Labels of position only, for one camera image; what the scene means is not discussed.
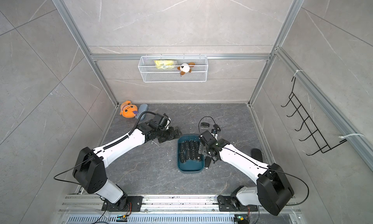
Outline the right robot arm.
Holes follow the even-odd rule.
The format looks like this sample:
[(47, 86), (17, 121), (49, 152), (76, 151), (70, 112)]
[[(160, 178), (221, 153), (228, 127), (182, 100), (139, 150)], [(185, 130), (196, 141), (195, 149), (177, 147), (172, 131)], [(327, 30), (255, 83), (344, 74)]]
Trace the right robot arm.
[(268, 165), (258, 161), (227, 140), (217, 140), (208, 131), (200, 134), (199, 139), (206, 147), (208, 156), (234, 166), (255, 183), (254, 187), (241, 186), (231, 193), (231, 204), (235, 209), (261, 206), (277, 216), (293, 197), (294, 190), (286, 174), (276, 163)]

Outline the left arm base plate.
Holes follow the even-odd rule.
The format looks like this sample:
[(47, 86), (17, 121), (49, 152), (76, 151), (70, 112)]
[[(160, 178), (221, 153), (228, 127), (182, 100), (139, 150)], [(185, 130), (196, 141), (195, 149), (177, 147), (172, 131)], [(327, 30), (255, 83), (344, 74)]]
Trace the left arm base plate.
[(109, 212), (139, 212), (142, 202), (143, 196), (125, 196), (114, 204), (106, 199), (101, 210)]

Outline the teal storage tray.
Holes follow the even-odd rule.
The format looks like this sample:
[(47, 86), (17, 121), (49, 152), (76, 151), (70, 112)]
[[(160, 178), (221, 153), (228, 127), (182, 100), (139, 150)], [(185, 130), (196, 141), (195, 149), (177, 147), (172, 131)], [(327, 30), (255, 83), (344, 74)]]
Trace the teal storage tray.
[(198, 135), (183, 135), (177, 143), (177, 166), (182, 173), (199, 173), (205, 167), (205, 158), (199, 153)]

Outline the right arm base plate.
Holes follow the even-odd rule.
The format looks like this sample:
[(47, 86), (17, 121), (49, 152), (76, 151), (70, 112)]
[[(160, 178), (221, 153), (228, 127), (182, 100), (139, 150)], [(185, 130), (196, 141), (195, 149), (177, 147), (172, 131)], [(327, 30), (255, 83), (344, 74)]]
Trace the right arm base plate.
[(217, 196), (217, 202), (218, 202), (220, 212), (233, 212), (233, 211), (256, 212), (258, 211), (258, 206), (253, 206), (253, 205), (244, 206), (237, 199), (232, 198), (230, 196), (219, 195)]

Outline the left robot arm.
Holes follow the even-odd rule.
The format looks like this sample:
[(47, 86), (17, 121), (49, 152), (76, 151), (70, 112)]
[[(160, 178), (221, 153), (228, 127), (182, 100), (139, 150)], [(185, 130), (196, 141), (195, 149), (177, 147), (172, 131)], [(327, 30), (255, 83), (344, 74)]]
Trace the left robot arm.
[(106, 168), (122, 155), (149, 141), (156, 139), (164, 143), (182, 135), (178, 127), (170, 126), (171, 119), (166, 114), (146, 111), (141, 116), (145, 114), (151, 114), (153, 118), (145, 122), (137, 119), (128, 133), (110, 143), (94, 149), (83, 148), (72, 169), (73, 177), (86, 192), (99, 195), (119, 209), (127, 207), (127, 194), (107, 178)]

